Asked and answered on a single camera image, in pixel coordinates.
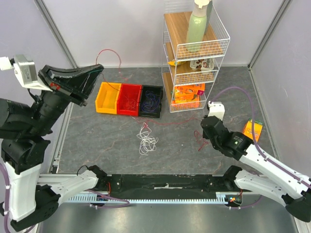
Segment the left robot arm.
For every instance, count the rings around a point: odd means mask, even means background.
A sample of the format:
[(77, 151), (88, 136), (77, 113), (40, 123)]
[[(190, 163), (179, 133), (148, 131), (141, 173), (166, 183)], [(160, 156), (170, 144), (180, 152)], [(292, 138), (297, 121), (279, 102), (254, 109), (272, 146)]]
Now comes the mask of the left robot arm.
[(69, 198), (88, 189), (105, 189), (106, 173), (90, 166), (82, 174), (59, 184), (39, 185), (41, 166), (52, 126), (70, 103), (85, 106), (97, 78), (104, 70), (100, 64), (62, 69), (44, 66), (35, 73), (42, 84), (34, 103), (1, 99), (0, 137), (1, 169), (5, 178), (5, 201), (1, 214), (5, 227), (19, 232), (52, 216)]

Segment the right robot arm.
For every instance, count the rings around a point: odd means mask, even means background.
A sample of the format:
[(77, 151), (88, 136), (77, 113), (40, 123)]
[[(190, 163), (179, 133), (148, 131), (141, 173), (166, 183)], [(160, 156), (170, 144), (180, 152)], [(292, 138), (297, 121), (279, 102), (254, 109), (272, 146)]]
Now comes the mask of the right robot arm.
[(272, 199), (295, 218), (311, 220), (311, 179), (273, 156), (262, 151), (252, 139), (241, 132), (231, 132), (216, 116), (206, 116), (201, 121), (203, 137), (213, 148), (226, 157), (246, 164), (259, 171), (262, 176), (231, 166), (223, 178), (223, 187), (228, 191), (236, 188), (249, 190)]

